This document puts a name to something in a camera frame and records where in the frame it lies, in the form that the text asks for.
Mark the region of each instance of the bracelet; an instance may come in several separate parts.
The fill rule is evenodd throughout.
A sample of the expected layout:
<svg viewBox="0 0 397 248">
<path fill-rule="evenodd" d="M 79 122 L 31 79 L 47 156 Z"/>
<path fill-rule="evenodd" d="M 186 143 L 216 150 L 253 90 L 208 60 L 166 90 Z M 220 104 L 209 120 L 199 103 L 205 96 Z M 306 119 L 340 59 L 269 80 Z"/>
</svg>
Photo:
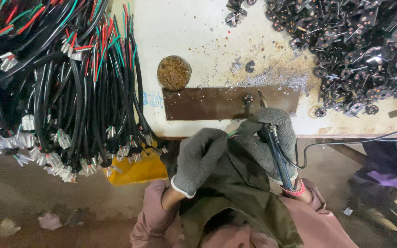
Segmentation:
<svg viewBox="0 0 397 248">
<path fill-rule="evenodd" d="M 301 196 L 304 193 L 304 191 L 306 191 L 306 187 L 304 186 L 303 180 L 301 180 L 301 178 L 299 178 L 299 179 L 301 182 L 301 189 L 299 191 L 290 191 L 290 190 L 284 189 L 282 185 L 280 185 L 280 187 L 286 194 L 289 194 L 292 196 Z"/>
</svg>

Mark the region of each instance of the pink sleeve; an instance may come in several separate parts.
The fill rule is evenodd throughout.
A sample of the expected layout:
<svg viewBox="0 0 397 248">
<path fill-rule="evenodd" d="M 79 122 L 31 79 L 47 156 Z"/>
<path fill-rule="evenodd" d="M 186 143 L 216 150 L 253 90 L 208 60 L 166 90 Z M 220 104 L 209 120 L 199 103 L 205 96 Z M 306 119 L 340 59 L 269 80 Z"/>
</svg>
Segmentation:
<svg viewBox="0 0 397 248">
<path fill-rule="evenodd" d="M 163 210 L 162 195 L 165 188 L 165 182 L 162 180 L 156 180 L 146 188 L 143 208 L 130 236 L 133 248 L 171 247 L 164 235 L 174 221 L 177 209 L 170 212 Z"/>
<path fill-rule="evenodd" d="M 284 196 L 280 200 L 289 209 L 305 247 L 357 248 L 334 214 L 326 210 L 326 202 L 315 184 L 305 178 L 303 183 L 312 193 L 309 204 Z"/>
<path fill-rule="evenodd" d="M 308 204 L 308 206 L 313 209 L 318 214 L 324 214 L 329 211 L 326 211 L 326 201 L 321 196 L 321 193 L 318 191 L 315 183 L 312 183 L 310 180 L 306 178 L 302 178 L 306 189 L 310 190 L 312 193 L 312 201 Z"/>
</svg>

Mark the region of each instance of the blue ink marking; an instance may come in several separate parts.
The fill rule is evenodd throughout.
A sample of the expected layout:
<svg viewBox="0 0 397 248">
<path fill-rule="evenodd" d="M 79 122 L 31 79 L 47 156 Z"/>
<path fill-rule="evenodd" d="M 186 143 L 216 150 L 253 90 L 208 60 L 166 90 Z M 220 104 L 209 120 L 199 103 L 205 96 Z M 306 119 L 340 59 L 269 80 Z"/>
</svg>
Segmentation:
<svg viewBox="0 0 397 248">
<path fill-rule="evenodd" d="M 147 105 L 148 104 L 148 100 L 146 99 L 146 92 L 143 92 L 143 105 Z"/>
<path fill-rule="evenodd" d="M 151 107 L 160 106 L 160 108 L 163 108 L 163 98 L 160 96 L 160 92 L 157 92 L 157 94 L 155 90 L 152 93 L 143 92 L 143 105 L 147 105 L 148 103 Z"/>
<path fill-rule="evenodd" d="M 157 92 L 157 95 L 159 96 L 159 100 L 160 100 L 160 107 L 161 107 L 161 108 L 163 108 L 163 107 L 162 107 L 162 101 L 163 101 L 163 99 L 160 97 L 160 94 L 159 94 L 159 92 Z"/>
</svg>

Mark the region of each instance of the blue soldering iron handle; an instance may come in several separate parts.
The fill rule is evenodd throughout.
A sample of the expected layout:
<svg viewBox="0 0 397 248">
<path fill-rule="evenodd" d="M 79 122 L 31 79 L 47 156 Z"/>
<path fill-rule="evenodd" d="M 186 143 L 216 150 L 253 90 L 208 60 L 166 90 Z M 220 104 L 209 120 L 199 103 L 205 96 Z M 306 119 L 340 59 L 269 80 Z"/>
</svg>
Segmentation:
<svg viewBox="0 0 397 248">
<path fill-rule="evenodd" d="M 270 152 L 272 154 L 273 159 L 278 167 L 278 172 L 280 173 L 281 181 L 283 182 L 283 187 L 289 189 L 290 191 L 295 191 L 296 187 L 292 186 L 292 181 L 290 180 L 289 173 L 287 171 L 284 157 L 280 152 L 278 144 L 273 136 L 273 133 L 266 132 L 267 136 L 267 145 L 269 146 Z"/>
</svg>

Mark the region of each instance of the yellow board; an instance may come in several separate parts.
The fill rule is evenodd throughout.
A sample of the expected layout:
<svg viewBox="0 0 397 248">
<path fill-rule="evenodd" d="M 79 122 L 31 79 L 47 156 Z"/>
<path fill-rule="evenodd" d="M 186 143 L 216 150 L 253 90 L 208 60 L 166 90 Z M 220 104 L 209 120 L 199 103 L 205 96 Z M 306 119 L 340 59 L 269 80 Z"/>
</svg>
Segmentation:
<svg viewBox="0 0 397 248">
<path fill-rule="evenodd" d="M 108 178 L 113 185 L 123 185 L 130 183 L 146 183 L 155 179 L 167 179 L 168 173 L 160 161 L 160 157 L 151 149 L 144 150 L 141 154 L 141 161 L 129 163 L 128 158 L 118 162 L 116 159 L 113 165 L 122 169 L 122 173 L 112 170 L 112 175 Z"/>
</svg>

